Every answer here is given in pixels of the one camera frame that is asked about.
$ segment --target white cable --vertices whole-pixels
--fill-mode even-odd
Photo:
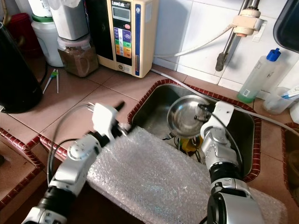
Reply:
[[[201,44],[201,45],[197,45],[196,47],[193,47],[193,48],[190,48],[188,50],[184,50],[180,53],[176,53],[176,54],[171,54],[171,55],[155,55],[155,57],[159,57],[159,58],[163,58],[163,57],[178,57],[178,56],[182,56],[182,55],[186,55],[186,54],[189,54],[193,51],[196,51],[197,49],[207,45],[208,43],[216,40],[218,37],[222,36],[223,34],[225,34],[226,32],[228,32],[231,28],[233,27],[232,24],[229,24],[221,33],[219,33],[216,37],[214,37],[213,39],[205,42],[204,44]]]
[[[164,77],[166,77],[166,78],[171,79],[172,81],[174,81],[174,82],[180,84],[181,86],[185,87],[187,90],[193,92],[194,94],[196,94],[196,95],[198,95],[198,96],[200,96],[200,97],[202,97],[202,98],[204,98],[204,99],[208,99],[208,100],[210,100],[210,101],[217,102],[217,100],[215,100],[215,99],[213,99],[213,98],[211,98],[211,97],[209,97],[209,96],[206,96],[206,95],[204,95],[204,94],[202,94],[202,93],[200,93],[200,92],[197,92],[196,90],[190,88],[190,87],[187,86],[186,84],[184,84],[184,83],[178,81],[177,79],[175,79],[175,78],[173,78],[173,77],[171,77],[171,76],[168,76],[168,75],[166,75],[166,74],[164,74],[164,73],[162,73],[162,72],[160,72],[160,71],[157,71],[157,70],[155,70],[155,69],[151,69],[151,71],[153,71],[153,72],[155,72],[155,73],[157,73],[157,74],[159,74],[159,75],[161,75],[161,76],[164,76]],[[290,128],[290,127],[287,126],[287,125],[284,125],[284,124],[282,124],[282,123],[280,123],[280,122],[278,122],[278,121],[276,121],[276,120],[273,120],[273,119],[271,119],[271,118],[265,117],[265,116],[263,116],[263,115],[260,115],[260,114],[257,114],[257,113],[253,113],[253,112],[250,112],[250,111],[246,111],[246,110],[241,109],[241,108],[236,107],[236,106],[234,106],[234,107],[235,107],[235,110],[236,110],[236,111],[240,111],[240,112],[249,114],[249,115],[251,115],[251,116],[254,116],[254,117],[257,117],[257,118],[266,120],[266,121],[271,122],[271,123],[273,123],[273,124],[275,124],[275,125],[281,126],[281,127],[285,128],[286,130],[292,132],[293,134],[295,134],[295,135],[297,135],[297,136],[299,137],[299,133],[296,132],[294,129]]]

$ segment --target metal pipe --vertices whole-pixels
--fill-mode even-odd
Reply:
[[[241,13],[241,11],[243,9],[247,8],[247,6],[248,6],[248,4],[249,4],[250,1],[253,1],[253,0],[244,0],[243,1],[238,15],[240,15],[240,13]],[[228,37],[228,41],[225,44],[223,52],[221,52],[218,55],[217,64],[216,64],[216,68],[215,68],[216,71],[222,71],[223,70],[224,63],[225,63],[226,58],[228,56],[229,49],[230,49],[230,47],[231,47],[231,45],[232,45],[233,40],[235,39],[235,37],[236,37],[236,34],[234,33],[234,29],[232,29],[232,31],[230,32],[230,35]]]
[[[259,3],[260,3],[260,0],[250,0],[248,7],[257,9]]]

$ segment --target countertop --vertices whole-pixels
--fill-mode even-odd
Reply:
[[[28,60],[28,64],[37,79],[41,80],[44,74],[44,59],[30,59]],[[186,84],[191,84],[237,100],[237,92],[233,90],[201,81],[158,65],[153,65],[153,68],[175,77]],[[30,111],[21,114],[0,113],[1,128],[24,143],[29,142],[39,133],[52,139],[58,121],[75,105],[86,102],[116,105],[121,100],[124,100],[126,105],[118,114],[117,119],[121,123],[126,123],[127,114],[148,89],[156,81],[165,79],[153,72],[150,72],[145,78],[139,79],[102,66],[86,78],[79,78],[68,74],[61,68],[58,69],[59,94],[56,93],[56,82],[52,81],[41,102]],[[49,66],[48,76],[42,89],[52,71],[53,68]],[[279,122],[292,122],[288,111],[283,112],[281,115],[269,115],[263,110],[262,104],[263,100],[256,99],[254,103],[248,105],[253,107],[257,113]],[[56,142],[58,143],[68,138],[80,138],[89,130],[93,130],[91,115],[90,111],[84,109],[72,114],[62,126]],[[281,144],[280,127],[262,121],[261,172],[259,176],[249,182],[248,185],[282,201],[288,209],[289,223],[294,224],[298,223],[299,220],[299,208],[285,187]]]

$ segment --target metal bowl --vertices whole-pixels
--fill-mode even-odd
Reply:
[[[209,103],[202,97],[190,95],[178,99],[171,105],[167,113],[167,124],[172,133],[185,139],[200,135],[203,122],[194,117],[203,117],[205,113],[198,104],[208,105]]]

